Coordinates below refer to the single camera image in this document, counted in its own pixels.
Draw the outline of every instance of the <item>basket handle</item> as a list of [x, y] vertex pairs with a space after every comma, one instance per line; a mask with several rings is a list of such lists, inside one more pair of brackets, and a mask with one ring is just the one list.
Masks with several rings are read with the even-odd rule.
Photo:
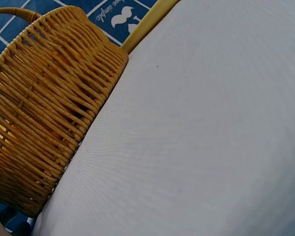
[[0, 14], [10, 14], [10, 15], [18, 16], [29, 23], [32, 23], [33, 21], [37, 20], [41, 16], [41, 14], [37, 12], [24, 9], [24, 8], [19, 8], [19, 7], [1, 7]]

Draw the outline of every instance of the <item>white fabric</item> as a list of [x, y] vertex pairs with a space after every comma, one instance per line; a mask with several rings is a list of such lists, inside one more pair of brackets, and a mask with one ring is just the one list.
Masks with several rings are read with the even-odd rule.
[[182, 0], [33, 235], [295, 235], [295, 0]]

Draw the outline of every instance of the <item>yellow handle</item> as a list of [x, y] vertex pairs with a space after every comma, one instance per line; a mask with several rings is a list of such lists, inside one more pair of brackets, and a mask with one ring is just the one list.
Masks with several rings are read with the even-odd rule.
[[31, 11], [28, 9], [19, 8], [19, 7], [1, 7], [0, 14], [10, 14], [10, 15], [18, 16], [29, 23], [32, 23], [33, 21], [35, 21], [41, 16], [37, 12]]
[[158, 0], [122, 44], [129, 54], [180, 0]]

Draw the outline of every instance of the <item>blue patterned fabric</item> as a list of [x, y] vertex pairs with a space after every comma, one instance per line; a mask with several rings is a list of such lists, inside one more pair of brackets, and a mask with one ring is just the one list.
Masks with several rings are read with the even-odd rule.
[[[89, 19], [101, 27], [108, 38], [121, 45], [157, 0], [0, 0], [0, 7], [13, 6], [45, 14], [62, 5], [82, 8]], [[0, 53], [26, 26], [27, 22], [11, 15], [0, 14]], [[0, 211], [5, 208], [0, 204]], [[18, 214], [7, 226], [15, 230], [27, 217]]]

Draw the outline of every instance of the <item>wicker basket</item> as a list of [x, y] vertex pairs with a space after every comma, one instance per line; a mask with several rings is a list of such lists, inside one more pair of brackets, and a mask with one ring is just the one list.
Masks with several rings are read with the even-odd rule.
[[128, 60], [82, 9], [41, 16], [0, 55], [0, 201], [36, 216]]

